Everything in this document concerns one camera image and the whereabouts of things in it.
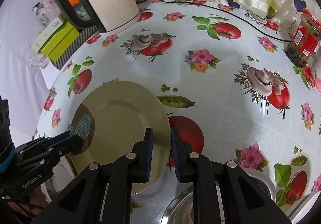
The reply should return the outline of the person's left hand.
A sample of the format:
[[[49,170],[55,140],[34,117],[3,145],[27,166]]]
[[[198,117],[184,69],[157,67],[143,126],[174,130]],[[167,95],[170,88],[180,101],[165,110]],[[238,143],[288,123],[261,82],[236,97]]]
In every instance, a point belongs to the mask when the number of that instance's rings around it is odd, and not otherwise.
[[[41,187],[37,187],[32,193],[29,194],[29,197],[24,200],[26,203],[15,203],[8,202],[7,204],[16,212],[28,216],[28,214],[38,215],[43,208],[48,205],[46,201],[46,196],[42,192]]]

